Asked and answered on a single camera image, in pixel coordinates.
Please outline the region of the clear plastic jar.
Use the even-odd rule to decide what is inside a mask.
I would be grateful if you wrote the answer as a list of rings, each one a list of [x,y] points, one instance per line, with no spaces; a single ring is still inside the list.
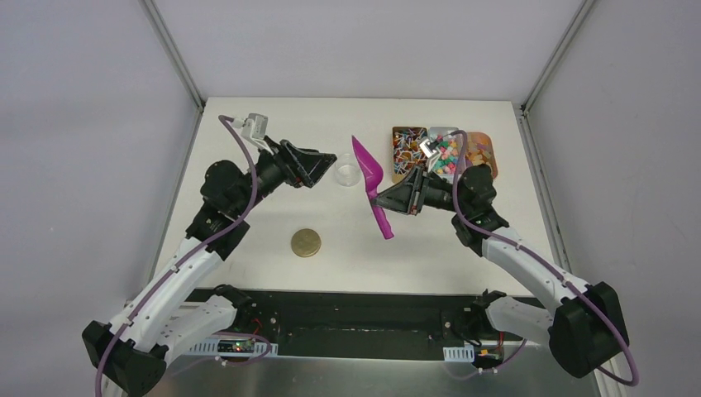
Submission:
[[[360,182],[361,171],[356,158],[350,153],[339,155],[335,163],[336,182],[343,187],[352,187]]]

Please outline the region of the magenta plastic scoop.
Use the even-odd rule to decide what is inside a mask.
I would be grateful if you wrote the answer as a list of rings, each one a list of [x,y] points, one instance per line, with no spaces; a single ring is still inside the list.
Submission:
[[[384,210],[374,204],[374,200],[378,197],[378,187],[384,178],[384,172],[379,162],[370,154],[365,146],[356,136],[351,137],[351,145],[355,158],[359,164],[360,171],[365,182],[365,194],[370,204],[374,219],[377,222],[379,230],[385,240],[394,237],[390,223],[386,217]]]

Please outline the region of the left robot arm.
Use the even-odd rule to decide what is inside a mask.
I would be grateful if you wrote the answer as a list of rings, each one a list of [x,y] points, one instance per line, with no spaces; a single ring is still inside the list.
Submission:
[[[229,160],[207,169],[200,190],[203,205],[168,264],[108,323],[92,321],[82,334],[97,380],[108,378],[129,396],[148,394],[167,367],[197,343],[227,329],[246,332],[251,299],[226,285],[197,309],[174,312],[199,283],[239,246],[252,208],[282,184],[312,188],[336,162],[332,153],[297,148],[287,140],[266,140],[249,170]]]

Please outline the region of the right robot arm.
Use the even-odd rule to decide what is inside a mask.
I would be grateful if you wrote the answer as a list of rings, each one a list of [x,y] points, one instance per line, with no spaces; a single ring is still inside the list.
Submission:
[[[470,331],[479,338],[508,332],[547,347],[568,374],[582,378],[618,354],[630,367],[629,385],[639,381],[617,292],[591,284],[552,265],[498,215],[491,169],[467,168],[454,183],[416,167],[399,183],[370,194],[380,230],[391,233],[385,211],[417,215],[424,207],[454,211],[451,224],[460,243],[509,273],[539,301],[523,304],[498,291],[474,305]]]

